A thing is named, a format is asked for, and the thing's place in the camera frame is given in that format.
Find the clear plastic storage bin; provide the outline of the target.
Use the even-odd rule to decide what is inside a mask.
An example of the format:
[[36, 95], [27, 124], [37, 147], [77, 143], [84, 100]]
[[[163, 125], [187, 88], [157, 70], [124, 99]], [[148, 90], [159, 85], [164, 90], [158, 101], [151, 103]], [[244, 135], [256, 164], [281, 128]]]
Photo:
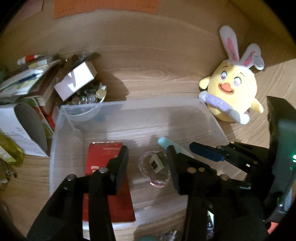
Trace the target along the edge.
[[157, 141], [167, 137], [184, 149], [192, 142], [212, 147], [229, 143], [208, 108], [196, 98], [159, 97], [105, 102], [89, 106], [62, 106], [50, 154], [49, 189], [54, 192], [69, 174], [85, 174], [89, 145], [119, 141], [129, 149], [127, 175], [136, 220], [113, 225], [117, 240], [137, 240], [180, 230], [186, 214], [187, 197], [172, 183], [153, 187], [138, 167], [141, 155], [159, 151]]

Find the white bowl of trinkets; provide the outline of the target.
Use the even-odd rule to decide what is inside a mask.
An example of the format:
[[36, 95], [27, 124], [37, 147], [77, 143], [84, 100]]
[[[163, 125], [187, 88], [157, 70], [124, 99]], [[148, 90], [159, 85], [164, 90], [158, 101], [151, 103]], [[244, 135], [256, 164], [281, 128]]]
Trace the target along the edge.
[[70, 120], [87, 121], [99, 112], [98, 105], [104, 102], [106, 95], [107, 86], [101, 80], [95, 78], [68, 97], [60, 106], [70, 106], [66, 110]]

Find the light blue tube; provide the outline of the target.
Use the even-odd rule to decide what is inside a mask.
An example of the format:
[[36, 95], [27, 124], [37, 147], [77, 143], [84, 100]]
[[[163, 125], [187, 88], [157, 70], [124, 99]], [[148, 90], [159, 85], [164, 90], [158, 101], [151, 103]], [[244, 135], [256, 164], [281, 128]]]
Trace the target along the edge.
[[160, 145], [163, 149], [167, 149], [169, 146], [173, 146], [175, 148], [176, 153], [182, 153], [186, 156], [189, 156], [191, 158], [194, 158], [194, 156], [189, 153], [186, 149], [178, 145], [177, 143], [173, 142], [172, 140], [166, 138], [166, 137], [160, 137], [158, 138], [158, 145]]

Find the yellow green spray bottle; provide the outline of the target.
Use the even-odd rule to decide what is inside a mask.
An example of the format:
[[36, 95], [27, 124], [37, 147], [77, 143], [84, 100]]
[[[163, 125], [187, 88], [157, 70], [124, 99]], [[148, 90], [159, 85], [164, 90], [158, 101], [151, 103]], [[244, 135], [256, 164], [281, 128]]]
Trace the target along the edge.
[[22, 149], [8, 136], [1, 132], [1, 159], [15, 167], [22, 166], [24, 154]]

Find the yellow chick plush toy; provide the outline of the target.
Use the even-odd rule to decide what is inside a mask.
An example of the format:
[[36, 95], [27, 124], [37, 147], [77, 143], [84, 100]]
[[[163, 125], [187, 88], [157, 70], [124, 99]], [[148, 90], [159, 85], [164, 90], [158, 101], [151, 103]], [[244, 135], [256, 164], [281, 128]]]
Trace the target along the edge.
[[219, 34], [228, 59], [222, 61], [211, 76], [200, 80], [202, 91], [198, 98], [219, 120], [246, 125], [250, 121], [250, 109], [258, 113], [264, 111], [255, 98], [257, 81], [251, 71], [252, 66], [263, 70], [264, 60], [255, 43], [250, 44], [240, 57], [236, 34], [231, 27], [221, 27]]

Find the white folded paper box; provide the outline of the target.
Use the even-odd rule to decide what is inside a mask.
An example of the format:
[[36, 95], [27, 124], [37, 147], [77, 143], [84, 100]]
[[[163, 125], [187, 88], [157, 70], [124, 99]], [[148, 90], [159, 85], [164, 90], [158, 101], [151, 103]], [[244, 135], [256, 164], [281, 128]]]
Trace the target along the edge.
[[1, 131], [27, 155], [48, 157], [45, 130], [37, 112], [26, 103], [1, 106]]

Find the stack of books and papers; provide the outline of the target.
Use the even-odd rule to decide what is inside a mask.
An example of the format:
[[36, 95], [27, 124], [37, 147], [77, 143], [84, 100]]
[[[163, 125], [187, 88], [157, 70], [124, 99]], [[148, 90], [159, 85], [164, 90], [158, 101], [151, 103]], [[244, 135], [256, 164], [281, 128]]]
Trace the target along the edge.
[[37, 113], [46, 136], [53, 134], [54, 125], [48, 123], [56, 98], [54, 77], [61, 67], [61, 60], [53, 60], [21, 72], [1, 84], [1, 105], [26, 103]]

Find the orange sticky note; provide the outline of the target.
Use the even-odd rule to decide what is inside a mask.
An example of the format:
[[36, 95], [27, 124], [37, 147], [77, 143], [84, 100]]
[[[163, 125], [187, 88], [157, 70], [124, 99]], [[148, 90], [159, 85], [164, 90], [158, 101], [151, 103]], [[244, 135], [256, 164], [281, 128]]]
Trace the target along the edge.
[[159, 1], [145, 0], [57, 0], [54, 1], [53, 18], [88, 13], [98, 9], [139, 11], [155, 14]]

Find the small white cardboard box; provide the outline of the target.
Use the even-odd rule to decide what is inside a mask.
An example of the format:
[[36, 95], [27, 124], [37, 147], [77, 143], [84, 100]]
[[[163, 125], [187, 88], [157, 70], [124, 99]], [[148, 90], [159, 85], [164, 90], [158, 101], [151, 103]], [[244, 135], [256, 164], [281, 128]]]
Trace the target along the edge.
[[91, 61], [85, 61], [71, 70], [54, 88], [62, 101], [65, 101], [83, 86], [92, 81], [97, 71]]

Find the red white glue pen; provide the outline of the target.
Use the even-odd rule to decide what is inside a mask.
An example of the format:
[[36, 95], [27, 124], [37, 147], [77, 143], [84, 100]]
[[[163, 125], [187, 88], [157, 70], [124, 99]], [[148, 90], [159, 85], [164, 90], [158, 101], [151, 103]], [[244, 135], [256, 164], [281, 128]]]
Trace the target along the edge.
[[44, 57], [44, 56], [43, 55], [27, 55], [27, 56], [20, 58], [16, 63], [18, 66], [21, 66], [21, 65], [25, 65], [27, 63], [30, 63], [32, 61], [35, 61], [35, 60], [42, 58], [42, 57]]

